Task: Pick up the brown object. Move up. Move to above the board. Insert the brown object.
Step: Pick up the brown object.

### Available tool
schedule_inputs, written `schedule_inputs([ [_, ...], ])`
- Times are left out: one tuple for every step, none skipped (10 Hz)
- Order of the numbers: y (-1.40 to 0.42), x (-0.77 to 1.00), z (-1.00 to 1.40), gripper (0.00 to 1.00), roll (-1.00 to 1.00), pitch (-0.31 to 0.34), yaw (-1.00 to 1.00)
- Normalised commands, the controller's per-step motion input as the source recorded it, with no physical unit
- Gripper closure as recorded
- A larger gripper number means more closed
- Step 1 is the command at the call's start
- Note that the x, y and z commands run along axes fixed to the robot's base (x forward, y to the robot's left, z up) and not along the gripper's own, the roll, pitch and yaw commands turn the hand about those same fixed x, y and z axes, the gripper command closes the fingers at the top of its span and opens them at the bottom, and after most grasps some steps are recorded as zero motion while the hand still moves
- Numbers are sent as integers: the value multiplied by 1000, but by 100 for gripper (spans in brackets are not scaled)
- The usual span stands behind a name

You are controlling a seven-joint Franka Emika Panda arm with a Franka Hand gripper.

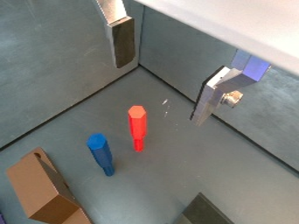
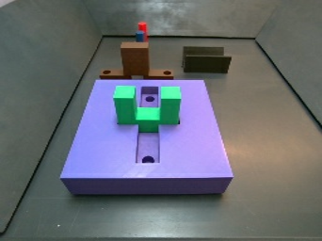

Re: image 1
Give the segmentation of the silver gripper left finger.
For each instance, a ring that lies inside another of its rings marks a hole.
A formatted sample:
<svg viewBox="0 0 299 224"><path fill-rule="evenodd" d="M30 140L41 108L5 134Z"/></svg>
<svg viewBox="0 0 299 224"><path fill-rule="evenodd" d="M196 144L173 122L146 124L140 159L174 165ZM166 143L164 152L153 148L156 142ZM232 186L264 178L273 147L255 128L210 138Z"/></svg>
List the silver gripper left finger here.
<svg viewBox="0 0 299 224"><path fill-rule="evenodd" d="M106 38L116 68L124 67L136 56L134 20L126 15L122 0L93 0L106 26Z"/></svg>

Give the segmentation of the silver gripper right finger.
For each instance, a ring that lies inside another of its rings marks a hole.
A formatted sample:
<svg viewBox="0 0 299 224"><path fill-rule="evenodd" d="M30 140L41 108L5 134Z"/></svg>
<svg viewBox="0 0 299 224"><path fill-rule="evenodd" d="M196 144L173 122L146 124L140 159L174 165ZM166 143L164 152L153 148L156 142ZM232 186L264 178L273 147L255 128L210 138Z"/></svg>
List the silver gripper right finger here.
<svg viewBox="0 0 299 224"><path fill-rule="evenodd" d="M257 83L271 64L237 49L230 66L221 66L201 83L190 120L201 125L220 105L233 108L243 97L238 89Z"/></svg>

